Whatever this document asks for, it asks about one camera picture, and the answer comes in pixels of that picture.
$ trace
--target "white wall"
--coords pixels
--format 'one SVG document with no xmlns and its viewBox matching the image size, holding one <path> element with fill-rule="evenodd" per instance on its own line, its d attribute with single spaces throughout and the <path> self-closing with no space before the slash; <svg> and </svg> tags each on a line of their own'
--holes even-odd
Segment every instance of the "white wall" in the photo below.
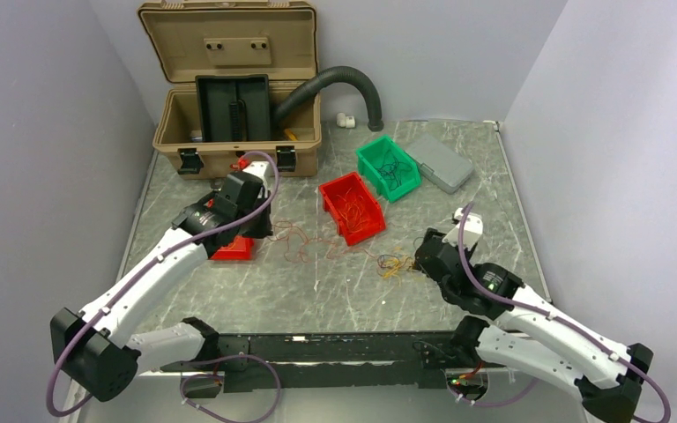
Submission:
<svg viewBox="0 0 677 423">
<path fill-rule="evenodd" d="M 504 128 L 555 301 L 653 349 L 677 422 L 677 1 L 570 0 Z"/>
<path fill-rule="evenodd" d="M 566 0 L 314 0 L 321 68 L 350 65 L 377 85 L 386 120 L 503 119 Z M 159 120 L 169 84 L 138 22 L 139 0 L 92 0 Z M 323 115 L 367 118 L 348 86 L 325 92 Z"/>
<path fill-rule="evenodd" d="M 0 2 L 0 423 L 49 421 L 48 322 L 114 281 L 152 134 L 89 3 Z"/>
</svg>

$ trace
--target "gray box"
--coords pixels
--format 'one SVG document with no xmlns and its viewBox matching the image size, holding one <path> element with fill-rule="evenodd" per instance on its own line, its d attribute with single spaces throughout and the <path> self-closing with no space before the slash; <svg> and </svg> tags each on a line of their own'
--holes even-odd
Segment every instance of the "gray box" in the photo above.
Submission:
<svg viewBox="0 0 677 423">
<path fill-rule="evenodd" d="M 473 173 L 469 159 L 429 134 L 409 145 L 406 153 L 416 162 L 421 174 L 448 194 L 458 190 Z"/>
</svg>

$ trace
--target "red plastic container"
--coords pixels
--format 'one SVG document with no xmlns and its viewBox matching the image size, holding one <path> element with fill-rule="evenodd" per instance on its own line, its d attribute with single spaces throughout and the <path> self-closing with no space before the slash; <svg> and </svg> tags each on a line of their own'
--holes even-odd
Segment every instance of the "red plastic container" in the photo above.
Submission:
<svg viewBox="0 0 677 423">
<path fill-rule="evenodd" d="M 323 210 L 336 221 L 338 234 L 344 237 L 346 245 L 385 230 L 383 209 L 356 172 L 324 183 L 318 189 L 323 197 Z"/>
<path fill-rule="evenodd" d="M 212 260 L 250 260 L 253 258 L 253 244 L 252 238 L 237 235 L 231 244 L 218 249 Z"/>
</svg>

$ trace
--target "marble table top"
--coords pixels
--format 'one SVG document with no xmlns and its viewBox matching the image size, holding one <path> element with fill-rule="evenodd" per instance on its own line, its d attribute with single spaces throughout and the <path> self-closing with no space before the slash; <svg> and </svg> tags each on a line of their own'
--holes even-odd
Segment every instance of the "marble table top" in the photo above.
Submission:
<svg viewBox="0 0 677 423">
<path fill-rule="evenodd" d="M 252 261 L 205 263 L 180 281 L 138 331 L 162 329 L 188 316 L 220 333 L 454 330 L 465 313 L 444 302 L 431 279 L 410 271 L 383 278 L 372 256 L 413 256 L 414 241 L 419 242 L 428 227 L 447 232 L 452 212 L 472 200 L 474 212 L 484 219 L 484 236 L 472 261 L 498 263 L 548 298 L 492 124 L 386 123 L 383 133 L 401 147 L 428 133 L 468 158 L 475 171 L 453 195 L 422 178 L 419 188 L 396 203 L 379 197 L 387 229 L 357 246 L 372 256 L 360 250 L 342 254 L 346 245 L 323 211 L 317 186 L 356 171 L 354 150 L 383 133 L 372 133 L 364 125 L 341 129 L 332 122 L 324 122 L 323 132 L 318 175 L 284 178 L 272 206 L 276 237 L 289 234 L 286 226 L 291 224 L 306 237 L 322 241 L 312 241 L 298 255 L 303 242 L 292 229 L 288 242 L 257 241 Z M 185 205 L 209 190 L 209 182 L 184 181 L 164 156 L 157 156 L 124 272 L 158 242 Z"/>
</svg>

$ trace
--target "hose end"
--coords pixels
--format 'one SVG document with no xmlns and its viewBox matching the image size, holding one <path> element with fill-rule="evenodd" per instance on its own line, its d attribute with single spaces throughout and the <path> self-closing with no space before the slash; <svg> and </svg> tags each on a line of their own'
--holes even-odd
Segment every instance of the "hose end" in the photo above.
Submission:
<svg viewBox="0 0 677 423">
<path fill-rule="evenodd" d="M 369 128 L 369 130 L 371 130 L 373 132 L 380 132 L 381 130 L 383 130 L 385 125 L 383 124 L 383 121 L 380 120 L 380 121 L 377 121 L 377 122 L 368 123 L 367 127 Z"/>
</svg>

